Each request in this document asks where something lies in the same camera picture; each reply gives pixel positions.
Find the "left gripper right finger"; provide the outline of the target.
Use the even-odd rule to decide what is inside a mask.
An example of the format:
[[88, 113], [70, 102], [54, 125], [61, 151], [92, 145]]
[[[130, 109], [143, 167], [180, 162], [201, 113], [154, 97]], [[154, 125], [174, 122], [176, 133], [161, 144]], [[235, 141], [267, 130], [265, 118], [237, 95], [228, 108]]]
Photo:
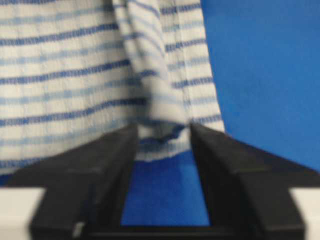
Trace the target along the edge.
[[191, 145], [212, 224], [241, 240], [317, 240], [320, 174], [200, 124]]

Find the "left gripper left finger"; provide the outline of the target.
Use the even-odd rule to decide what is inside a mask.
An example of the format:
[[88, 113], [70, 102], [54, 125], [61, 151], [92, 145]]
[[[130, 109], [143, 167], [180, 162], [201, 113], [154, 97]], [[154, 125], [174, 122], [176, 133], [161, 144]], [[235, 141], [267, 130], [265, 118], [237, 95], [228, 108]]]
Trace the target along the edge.
[[138, 150], [136, 125], [17, 170], [4, 186], [7, 240], [75, 240], [121, 221]]

